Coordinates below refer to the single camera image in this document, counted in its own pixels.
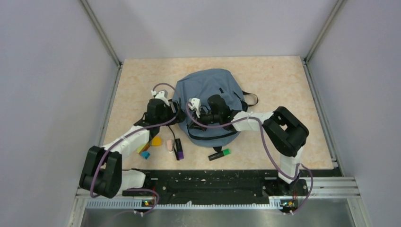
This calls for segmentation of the blue student backpack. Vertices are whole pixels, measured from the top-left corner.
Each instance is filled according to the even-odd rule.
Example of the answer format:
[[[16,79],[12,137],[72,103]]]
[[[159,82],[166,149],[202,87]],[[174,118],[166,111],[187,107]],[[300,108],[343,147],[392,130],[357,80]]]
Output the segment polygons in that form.
[[[226,69],[208,69],[191,73],[177,81],[176,92],[172,100],[181,99],[181,109],[186,114],[183,122],[178,123],[179,128],[188,136],[190,141],[201,147],[213,148],[216,152],[222,150],[238,135],[239,132],[226,131],[223,128],[216,129],[189,129],[188,123],[192,120],[187,116],[185,104],[190,98],[200,99],[201,108],[207,108],[209,113],[215,113],[217,100],[213,98],[219,95],[231,110],[247,111],[252,106],[246,102],[245,95],[232,73]]]

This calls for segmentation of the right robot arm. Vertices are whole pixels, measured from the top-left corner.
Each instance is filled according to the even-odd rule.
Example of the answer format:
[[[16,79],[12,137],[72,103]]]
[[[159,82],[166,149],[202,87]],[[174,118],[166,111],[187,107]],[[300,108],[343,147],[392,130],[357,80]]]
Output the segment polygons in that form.
[[[300,156],[309,136],[308,128],[287,108],[280,106],[272,112],[254,113],[231,110],[219,96],[215,113],[201,114],[200,100],[191,98],[185,104],[187,116],[202,128],[223,128],[226,131],[259,131],[269,160],[278,171],[278,191],[290,195],[296,189]]]

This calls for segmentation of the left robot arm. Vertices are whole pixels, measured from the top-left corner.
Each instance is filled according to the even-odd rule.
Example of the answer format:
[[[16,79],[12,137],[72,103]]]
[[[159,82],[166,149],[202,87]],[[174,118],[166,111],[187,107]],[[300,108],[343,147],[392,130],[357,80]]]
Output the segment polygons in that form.
[[[90,196],[113,198],[122,184],[122,160],[142,145],[149,143],[160,127],[170,126],[185,119],[182,101],[160,98],[149,100],[143,116],[122,136],[103,146],[92,146],[84,162],[79,187]]]

